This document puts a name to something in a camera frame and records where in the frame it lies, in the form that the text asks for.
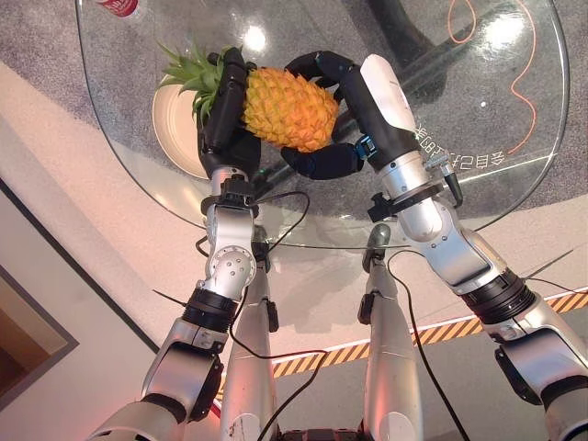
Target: orange wire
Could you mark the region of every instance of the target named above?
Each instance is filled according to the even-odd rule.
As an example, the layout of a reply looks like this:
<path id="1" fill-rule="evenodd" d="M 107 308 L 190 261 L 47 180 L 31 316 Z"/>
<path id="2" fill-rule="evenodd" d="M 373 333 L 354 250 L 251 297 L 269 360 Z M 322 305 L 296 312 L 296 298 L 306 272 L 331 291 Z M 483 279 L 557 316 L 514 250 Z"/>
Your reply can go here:
<path id="1" fill-rule="evenodd" d="M 449 32 L 449 37 L 453 40 L 454 43 L 457 44 L 463 44 L 470 41 L 471 37 L 474 35 L 474 32 L 476 31 L 476 11 L 474 11 L 474 6 L 471 5 L 471 2 L 469 0 L 465 0 L 465 2 L 468 5 L 469 10 L 471 11 L 471 17 L 474 20 L 473 26 L 471 27 L 471 31 L 465 39 L 456 39 L 453 35 L 453 30 L 451 29 L 451 13 L 453 12 L 453 6 L 455 5 L 456 0 L 451 0 L 451 3 L 449 4 L 449 12 L 447 13 L 447 31 Z"/>
<path id="2" fill-rule="evenodd" d="M 535 106 L 533 105 L 533 103 L 531 103 L 531 101 L 528 100 L 528 98 L 526 96 L 522 96 L 521 94 L 519 94 L 515 90 L 516 83 L 518 83 L 518 81 L 523 77 L 523 75 L 526 74 L 526 71 L 529 70 L 529 67 L 531 66 L 531 62 L 533 61 L 533 58 L 535 58 L 535 48 L 537 47 L 537 32 L 535 30 L 535 23 L 533 22 L 533 18 L 531 17 L 529 10 L 526 8 L 526 6 L 523 4 L 523 2 L 521 0 L 516 0 L 516 3 L 518 3 L 521 6 L 521 8 L 525 11 L 526 16 L 529 18 L 529 22 L 531 23 L 531 29 L 533 29 L 533 47 L 531 49 L 531 56 L 529 57 L 529 61 L 526 63 L 525 69 L 523 69 L 523 72 L 521 72 L 515 78 L 515 80 L 511 83 L 511 92 L 513 93 L 514 96 L 516 96 L 517 98 L 519 98 L 521 101 L 525 102 L 529 106 L 529 108 L 531 109 L 531 112 L 533 113 L 533 119 L 531 120 L 531 127 L 529 128 L 529 131 L 526 133 L 526 136 L 523 138 L 522 141 L 520 141 L 518 144 L 516 144 L 515 147 L 513 147 L 511 150 L 509 150 L 507 152 L 507 154 L 513 154 L 514 152 L 519 150 L 521 147 L 523 147 L 523 144 L 525 144 L 525 142 L 531 136 L 531 133 L 533 133 L 533 130 L 535 129 L 535 124 L 537 123 L 537 111 L 535 109 Z"/>
<path id="3" fill-rule="evenodd" d="M 451 0 L 451 3 L 449 4 L 449 11 L 447 12 L 447 31 L 449 33 L 449 37 L 457 44 L 463 44 L 463 43 L 468 42 L 471 39 L 471 37 L 473 36 L 474 31 L 476 30 L 476 11 L 474 10 L 470 0 L 465 0 L 465 2 L 468 5 L 469 10 L 471 11 L 471 14 L 473 17 L 473 26 L 471 28 L 471 32 L 469 33 L 469 35 L 465 39 L 457 40 L 453 35 L 453 30 L 451 29 L 451 13 L 453 12 L 453 6 L 455 5 L 456 0 Z M 518 3 L 521 6 L 521 9 L 523 9 L 523 11 L 525 11 L 525 14 L 529 19 L 529 23 L 531 24 L 531 29 L 533 30 L 533 47 L 531 49 L 531 55 L 529 56 L 529 60 L 526 63 L 525 69 L 523 69 L 523 71 L 514 79 L 514 81 L 511 83 L 510 89 L 511 89 L 511 93 L 514 96 L 516 96 L 517 98 L 519 98 L 521 101 L 523 101 L 525 104 L 527 104 L 529 106 L 529 108 L 531 109 L 531 113 L 533 114 L 533 118 L 531 119 L 531 127 L 529 128 L 525 137 L 518 144 L 516 144 L 515 147 L 513 147 L 511 150 L 509 150 L 507 152 L 507 154 L 513 154 L 514 152 L 519 150 L 528 141 L 528 139 L 531 136 L 531 133 L 533 133 L 533 130 L 535 129 L 535 126 L 537 124 L 537 110 L 535 109 L 535 106 L 533 105 L 533 103 L 531 101 L 529 101 L 529 99 L 526 96 L 521 95 L 519 92 L 517 92 L 515 90 L 516 84 L 518 83 L 518 81 L 521 78 L 523 78 L 523 76 L 525 76 L 525 74 L 529 70 L 529 67 L 531 66 L 531 63 L 533 62 L 533 59 L 535 58 L 535 50 L 537 48 L 537 31 L 535 29 L 535 22 L 533 21 L 533 18 L 531 17 L 531 13 L 526 8 L 525 4 L 522 2 L 522 0 L 516 0 L 516 3 Z"/>

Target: glass table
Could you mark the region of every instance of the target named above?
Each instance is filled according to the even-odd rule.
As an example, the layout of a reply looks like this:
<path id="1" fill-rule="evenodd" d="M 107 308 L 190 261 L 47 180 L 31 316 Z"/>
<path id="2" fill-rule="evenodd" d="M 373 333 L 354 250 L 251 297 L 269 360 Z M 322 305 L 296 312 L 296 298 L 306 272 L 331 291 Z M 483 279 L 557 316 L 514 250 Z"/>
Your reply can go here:
<path id="1" fill-rule="evenodd" d="M 193 40 L 208 51 L 243 45 L 246 60 L 274 67 L 316 50 L 359 63 L 384 56 L 411 104 L 423 155 L 450 151 L 465 198 L 458 214 L 472 229 L 529 196 L 565 126 L 568 59 L 548 0 L 139 0 L 128 17 L 78 0 L 77 17 L 90 96 L 115 155 L 145 192 L 198 227 L 210 183 L 178 168 L 153 130 L 153 95 L 167 64 L 158 41 L 179 50 Z M 336 135 L 360 137 L 353 124 Z M 284 164 L 275 147 L 262 145 L 265 169 Z M 286 173 L 273 193 L 295 189 L 310 195 L 311 208 L 285 244 L 366 245 L 370 198 L 383 189 L 371 167 L 322 182 Z M 264 205 L 256 221 L 275 240 L 303 207 L 283 199 Z M 390 246 L 403 245 L 394 220 L 390 226 Z"/>

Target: caution tape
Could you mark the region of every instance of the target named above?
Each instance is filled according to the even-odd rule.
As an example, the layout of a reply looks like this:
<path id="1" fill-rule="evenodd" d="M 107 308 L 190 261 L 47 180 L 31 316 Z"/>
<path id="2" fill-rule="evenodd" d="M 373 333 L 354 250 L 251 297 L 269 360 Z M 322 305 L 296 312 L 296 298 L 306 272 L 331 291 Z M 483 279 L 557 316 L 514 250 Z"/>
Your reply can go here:
<path id="1" fill-rule="evenodd" d="M 572 292 L 569 294 L 557 295 L 547 298 L 549 306 L 558 313 L 583 308 L 588 304 L 588 291 Z M 432 345 L 434 343 L 445 342 L 453 338 L 461 338 L 468 335 L 478 334 L 482 331 L 481 322 L 478 317 L 469 316 L 455 319 L 448 322 L 437 323 L 434 325 L 419 328 L 419 337 L 423 345 Z M 414 332 L 411 332 L 413 345 L 416 344 Z M 369 356 L 369 340 L 355 342 L 349 345 L 340 345 L 328 350 L 326 360 L 322 367 L 339 365 L 348 361 L 356 361 Z M 291 357 L 274 362 L 274 378 L 286 377 L 286 375 L 299 374 L 309 370 L 314 370 L 323 357 L 323 354 L 313 354 L 308 356 Z M 217 400 L 222 401 L 222 392 L 224 386 L 224 377 L 220 385 Z"/>

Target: white plate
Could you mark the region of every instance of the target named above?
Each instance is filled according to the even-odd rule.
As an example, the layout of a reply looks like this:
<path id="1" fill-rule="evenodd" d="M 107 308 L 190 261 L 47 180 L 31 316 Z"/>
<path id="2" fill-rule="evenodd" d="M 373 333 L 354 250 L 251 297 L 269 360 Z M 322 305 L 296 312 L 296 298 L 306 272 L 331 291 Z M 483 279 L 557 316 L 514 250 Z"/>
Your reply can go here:
<path id="1" fill-rule="evenodd" d="M 196 92 L 187 90 L 179 95 L 181 88 L 181 85 L 166 85 L 155 92 L 152 108 L 155 136 L 175 165 L 192 176 L 208 179 L 198 159 L 198 131 L 192 119 Z"/>

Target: yellow pineapple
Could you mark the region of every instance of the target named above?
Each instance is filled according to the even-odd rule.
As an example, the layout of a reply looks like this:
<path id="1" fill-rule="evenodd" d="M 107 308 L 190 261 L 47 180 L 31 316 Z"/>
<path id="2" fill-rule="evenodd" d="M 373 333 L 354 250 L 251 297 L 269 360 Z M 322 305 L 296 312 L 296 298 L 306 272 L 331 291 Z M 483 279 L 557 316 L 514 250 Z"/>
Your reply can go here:
<path id="1" fill-rule="evenodd" d="M 222 76 L 222 54 L 217 65 L 193 49 L 186 56 L 162 46 L 172 61 L 160 83 L 195 90 L 193 112 L 209 116 Z M 326 90 L 288 71 L 260 68 L 247 76 L 243 122 L 255 136 L 278 147 L 309 153 L 329 143 L 337 117 L 337 102 Z"/>

